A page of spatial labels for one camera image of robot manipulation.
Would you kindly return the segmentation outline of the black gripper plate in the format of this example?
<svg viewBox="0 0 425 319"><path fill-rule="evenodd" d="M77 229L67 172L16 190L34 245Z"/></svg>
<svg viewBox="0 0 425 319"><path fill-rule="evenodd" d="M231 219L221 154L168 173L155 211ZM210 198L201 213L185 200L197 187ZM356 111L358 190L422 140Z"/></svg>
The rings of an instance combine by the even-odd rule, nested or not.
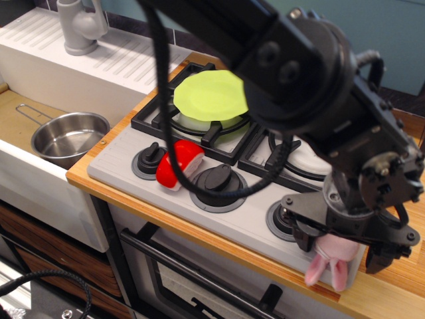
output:
<svg viewBox="0 0 425 319"><path fill-rule="evenodd" d="M348 209L342 200L332 200L321 191L286 195L281 201L298 247L310 252L316 238L328 233L369 247L367 274L377 274L394 259L409 257L420 241L418 231L386 209Z"/></svg>

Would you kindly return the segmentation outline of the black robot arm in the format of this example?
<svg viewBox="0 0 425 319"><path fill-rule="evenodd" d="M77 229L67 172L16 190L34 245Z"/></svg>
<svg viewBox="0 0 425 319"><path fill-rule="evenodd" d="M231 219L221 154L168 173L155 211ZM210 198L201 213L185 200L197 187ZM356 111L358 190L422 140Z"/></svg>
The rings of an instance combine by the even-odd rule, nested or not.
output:
<svg viewBox="0 0 425 319"><path fill-rule="evenodd" d="M244 82L252 119L283 137L263 180L232 193L248 197L281 172L292 136L332 167L319 193L285 196L296 241L308 251L330 233L367 245L375 274L407 257L419 234L404 208L423 193L424 154L377 93L384 72L376 51L354 54L333 23L293 10L281 16L265 1L141 1L154 41L165 141L180 184L194 194L224 197L192 184L175 156L168 111L168 38L164 13L213 48Z"/></svg>

